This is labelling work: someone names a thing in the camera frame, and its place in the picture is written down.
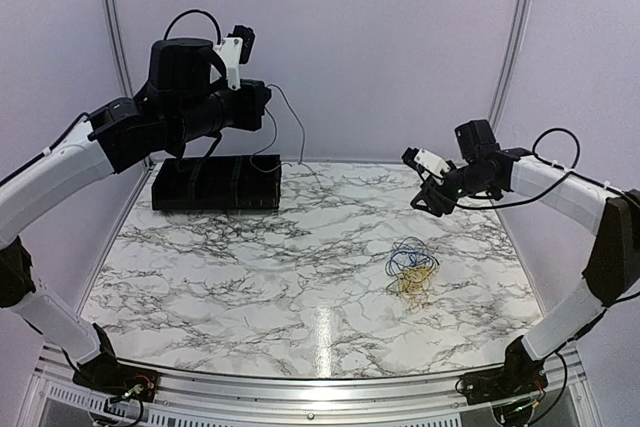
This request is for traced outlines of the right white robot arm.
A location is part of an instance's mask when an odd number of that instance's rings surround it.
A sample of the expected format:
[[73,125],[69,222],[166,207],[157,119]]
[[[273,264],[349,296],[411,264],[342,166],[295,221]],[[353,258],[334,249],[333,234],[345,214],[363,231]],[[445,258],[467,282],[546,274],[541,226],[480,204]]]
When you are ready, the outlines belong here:
[[541,202],[575,221],[594,237],[586,267],[574,290],[550,314],[506,349],[494,377],[498,389],[515,395],[529,384],[545,360],[570,340],[586,334],[609,308],[635,299],[639,280],[639,192],[621,191],[539,156],[535,148],[504,149],[487,120],[455,130],[465,162],[458,167],[426,149],[407,148],[403,163],[421,179],[412,208],[435,217],[464,209],[465,198],[484,195],[491,209]]

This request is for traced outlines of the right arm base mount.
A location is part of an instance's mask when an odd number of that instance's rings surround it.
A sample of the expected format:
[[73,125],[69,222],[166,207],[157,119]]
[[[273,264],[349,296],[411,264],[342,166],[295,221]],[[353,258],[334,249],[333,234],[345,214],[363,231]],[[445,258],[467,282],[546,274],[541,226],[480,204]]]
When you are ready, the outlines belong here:
[[520,375],[509,373],[500,366],[462,374],[455,390],[465,397],[468,405],[477,405],[541,393],[547,386],[547,377],[541,369]]

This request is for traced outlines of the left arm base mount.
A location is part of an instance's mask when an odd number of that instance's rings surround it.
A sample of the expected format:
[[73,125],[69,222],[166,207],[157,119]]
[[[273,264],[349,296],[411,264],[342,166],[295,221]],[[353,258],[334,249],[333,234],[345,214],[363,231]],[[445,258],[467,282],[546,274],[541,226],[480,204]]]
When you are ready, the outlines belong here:
[[73,375],[73,382],[112,397],[122,397],[127,391],[141,386],[140,393],[133,393],[135,400],[152,402],[155,398],[160,374],[156,370],[126,365],[119,362],[81,365]]

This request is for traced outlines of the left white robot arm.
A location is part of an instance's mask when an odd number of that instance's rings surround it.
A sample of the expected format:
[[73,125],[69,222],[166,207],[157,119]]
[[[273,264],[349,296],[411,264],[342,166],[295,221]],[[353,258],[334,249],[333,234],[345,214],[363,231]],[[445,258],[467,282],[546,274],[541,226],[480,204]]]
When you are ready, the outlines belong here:
[[240,76],[251,50],[239,34],[218,42],[155,42],[148,79],[134,97],[81,114],[52,146],[1,182],[1,305],[61,347],[80,375],[106,392],[119,391],[127,379],[108,336],[32,277],[20,234],[76,192],[153,153],[180,158],[189,142],[225,128],[260,129],[271,92]]

